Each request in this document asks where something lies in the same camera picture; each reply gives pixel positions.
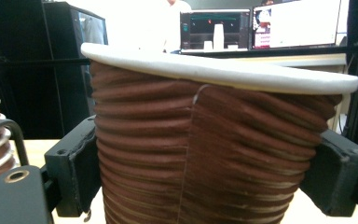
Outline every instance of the computer monitor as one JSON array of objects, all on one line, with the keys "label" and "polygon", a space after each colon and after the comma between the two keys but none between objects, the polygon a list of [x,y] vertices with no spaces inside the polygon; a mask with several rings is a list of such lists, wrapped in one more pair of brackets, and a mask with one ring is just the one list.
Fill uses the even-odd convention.
[{"label": "computer monitor", "polygon": [[254,7],[252,49],[336,45],[340,0],[302,0]]},{"label": "computer monitor", "polygon": [[250,19],[250,9],[183,12],[181,13],[181,49],[205,51],[205,42],[213,42],[215,25],[223,24],[224,46],[219,50],[247,50],[250,44]]}]

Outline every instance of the person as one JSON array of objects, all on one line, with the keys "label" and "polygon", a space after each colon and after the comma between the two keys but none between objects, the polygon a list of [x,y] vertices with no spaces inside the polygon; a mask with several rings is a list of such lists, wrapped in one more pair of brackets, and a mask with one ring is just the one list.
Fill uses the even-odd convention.
[{"label": "person", "polygon": [[181,46],[180,13],[191,11],[191,6],[182,0],[167,0],[167,29],[164,52],[177,53]]},{"label": "person", "polygon": [[261,6],[269,6],[269,5],[273,5],[274,1],[272,0],[261,0]]}]

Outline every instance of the white shirt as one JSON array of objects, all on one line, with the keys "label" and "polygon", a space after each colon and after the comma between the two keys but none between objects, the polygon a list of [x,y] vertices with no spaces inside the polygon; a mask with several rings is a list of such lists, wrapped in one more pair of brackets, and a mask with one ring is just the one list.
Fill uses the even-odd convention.
[{"label": "white shirt", "polygon": [[191,6],[184,1],[177,0],[172,6],[168,4],[167,10],[167,28],[164,49],[166,52],[172,52],[180,49],[180,13],[191,11]]}]

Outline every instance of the desk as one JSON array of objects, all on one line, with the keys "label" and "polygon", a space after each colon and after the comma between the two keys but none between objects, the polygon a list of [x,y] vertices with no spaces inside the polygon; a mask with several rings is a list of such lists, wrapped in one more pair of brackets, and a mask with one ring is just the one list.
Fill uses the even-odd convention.
[{"label": "desk", "polygon": [[[44,154],[52,148],[58,140],[25,140],[28,159],[31,165],[42,167],[45,164]],[[91,204],[91,220],[89,224],[104,224],[103,196],[98,192]],[[81,217],[58,217],[53,211],[53,218],[56,224],[81,224]],[[310,198],[300,189],[295,193],[289,209],[287,210],[281,224],[358,224],[358,206],[352,217],[327,217],[310,200]]]}]

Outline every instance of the monitor screen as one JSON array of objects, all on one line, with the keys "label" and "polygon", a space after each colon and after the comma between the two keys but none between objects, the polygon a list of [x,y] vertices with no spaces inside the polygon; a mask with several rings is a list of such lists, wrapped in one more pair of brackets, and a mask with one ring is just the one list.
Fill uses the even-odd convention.
[{"label": "monitor screen", "polygon": [[223,31],[222,48],[214,50],[247,50],[250,39],[249,9],[193,10],[181,14],[181,49],[213,50],[216,25]]},{"label": "monitor screen", "polygon": [[252,49],[336,44],[340,0],[302,0],[254,7]]}]

